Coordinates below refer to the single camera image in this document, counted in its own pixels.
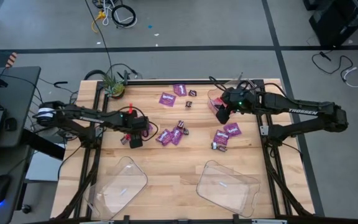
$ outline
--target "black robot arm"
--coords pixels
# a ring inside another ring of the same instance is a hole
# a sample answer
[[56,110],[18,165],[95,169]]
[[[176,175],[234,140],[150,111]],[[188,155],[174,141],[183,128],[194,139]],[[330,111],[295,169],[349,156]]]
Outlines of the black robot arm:
[[226,124],[232,111],[251,114],[280,114],[298,113],[316,116],[316,118],[300,123],[281,126],[263,126],[261,133],[267,136],[269,143],[281,146],[289,136],[325,130],[341,132],[347,128],[346,112],[340,106],[331,102],[314,102],[293,100],[276,93],[256,90],[245,90],[242,87],[228,88],[222,94],[226,106],[221,105],[216,117],[222,124]]
[[57,127],[68,131],[78,136],[84,147],[92,148],[95,148],[96,144],[100,144],[96,139],[97,134],[95,129],[83,127],[73,121],[74,119],[99,123],[100,128],[109,128],[114,131],[130,134],[131,140],[129,145],[131,148],[143,146],[142,131],[146,131],[149,128],[148,117],[138,117],[136,110],[103,113],[77,105],[66,105],[60,101],[42,103],[38,113],[34,117],[37,118],[37,123],[41,126]]

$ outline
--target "plant pot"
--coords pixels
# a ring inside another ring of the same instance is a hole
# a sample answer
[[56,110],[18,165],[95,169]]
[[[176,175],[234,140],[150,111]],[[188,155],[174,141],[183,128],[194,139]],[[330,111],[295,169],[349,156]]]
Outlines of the plant pot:
[[116,94],[116,95],[111,96],[111,98],[119,100],[124,96],[124,93],[125,93],[125,90],[122,91],[120,94]]

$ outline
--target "gray floor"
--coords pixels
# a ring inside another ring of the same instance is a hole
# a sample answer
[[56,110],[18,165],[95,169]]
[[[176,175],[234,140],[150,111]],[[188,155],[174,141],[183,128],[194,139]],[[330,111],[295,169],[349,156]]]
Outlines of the gray floor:
[[[308,24],[311,15],[301,0],[267,0],[280,45],[318,45]],[[124,0],[138,13],[132,29],[102,27],[108,47],[199,45],[272,46],[262,1]],[[0,49],[100,48],[100,36],[91,31],[91,17],[83,1],[10,0],[0,10]],[[351,37],[358,45],[358,31]],[[338,73],[327,75],[311,62],[318,51],[284,51],[283,58],[295,98],[334,101],[347,111],[349,129],[306,135],[325,215],[358,218],[358,88],[345,85]],[[276,53],[256,50],[121,52],[110,53],[113,63],[127,63],[144,78],[282,78]],[[340,55],[358,67],[358,50],[332,52],[333,62],[316,62],[333,70]],[[69,81],[75,90],[85,74],[108,68],[105,53],[19,54],[14,66],[38,65],[41,77]],[[358,84],[358,70],[349,76]],[[44,100],[68,101],[69,94],[43,82]],[[45,220],[51,209],[55,184],[29,185],[25,202],[33,214],[16,212],[13,223]]]

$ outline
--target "black desk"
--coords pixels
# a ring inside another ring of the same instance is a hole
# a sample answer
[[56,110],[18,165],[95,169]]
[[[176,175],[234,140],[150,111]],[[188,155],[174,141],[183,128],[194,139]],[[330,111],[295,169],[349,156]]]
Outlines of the black desk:
[[[10,68],[4,75],[20,77],[36,85],[40,71],[40,67]],[[17,130],[0,132],[0,175],[6,174],[19,161],[30,157],[30,147],[20,146],[19,143],[22,141],[24,123],[34,94],[34,87],[30,83],[10,77],[1,79],[8,83],[8,87],[0,88],[0,102],[7,109],[7,118],[14,117],[17,120]],[[0,205],[0,223],[11,221],[23,189],[27,167],[28,162],[22,162],[10,173],[11,184],[5,201]]]

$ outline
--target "wooden table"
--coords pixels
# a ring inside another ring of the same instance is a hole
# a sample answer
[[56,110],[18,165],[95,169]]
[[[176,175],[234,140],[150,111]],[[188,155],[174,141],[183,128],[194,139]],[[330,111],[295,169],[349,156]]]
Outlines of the wooden table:
[[[279,79],[268,79],[264,82],[281,85]],[[97,81],[81,82],[77,105],[92,108],[96,84]],[[144,146],[138,149],[129,149],[128,144],[123,146],[120,142],[120,138],[123,137],[122,133],[111,130],[105,132],[98,180],[102,175],[108,175],[109,170],[123,156],[131,157],[149,178],[145,190],[114,219],[122,220],[124,215],[130,215],[131,220],[231,219],[232,212],[201,198],[196,193],[196,185],[203,167],[209,160],[215,160],[237,172],[258,178],[261,182],[259,199],[252,218],[273,218],[267,171],[256,117],[251,114],[232,115],[229,122],[237,122],[242,134],[229,140],[227,152],[211,150],[211,142],[216,130],[223,130],[223,125],[207,107],[208,91],[215,87],[213,85],[187,85],[186,88],[196,90],[198,96],[178,96],[172,108],[158,103],[162,92],[174,94],[171,85],[127,86],[123,99],[109,100],[108,111],[118,110],[133,103],[159,126],[159,134],[164,129],[173,129],[178,120],[183,120],[190,131],[190,135],[184,136],[178,146],[169,144],[162,147],[159,142],[152,139],[144,142]],[[266,86],[266,90],[280,93],[274,86]],[[103,102],[103,96],[100,97],[100,102]],[[185,108],[185,101],[193,102],[190,109]],[[291,123],[290,115],[287,113],[272,116],[272,119],[275,124]],[[295,138],[288,138],[285,143],[297,147]],[[69,156],[79,145],[80,143],[75,141],[69,143],[65,157]],[[287,146],[279,147],[279,150],[288,188],[302,206],[313,213],[313,204],[299,153]],[[62,167],[51,217],[62,212],[78,189],[83,154],[84,150],[80,149]],[[277,185],[276,189],[280,211],[283,213],[283,200]],[[85,214],[84,210],[85,206],[82,206],[82,215]]]

